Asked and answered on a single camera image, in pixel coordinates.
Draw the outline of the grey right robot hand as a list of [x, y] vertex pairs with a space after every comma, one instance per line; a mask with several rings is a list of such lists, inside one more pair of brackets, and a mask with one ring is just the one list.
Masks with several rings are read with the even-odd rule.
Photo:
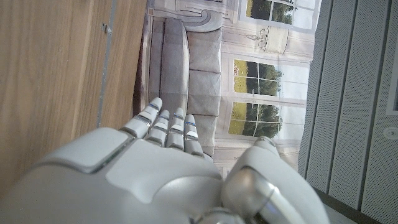
[[195, 119], [153, 99], [121, 129], [47, 154], [1, 199], [2, 223], [328, 223], [314, 189], [267, 137], [226, 177]]

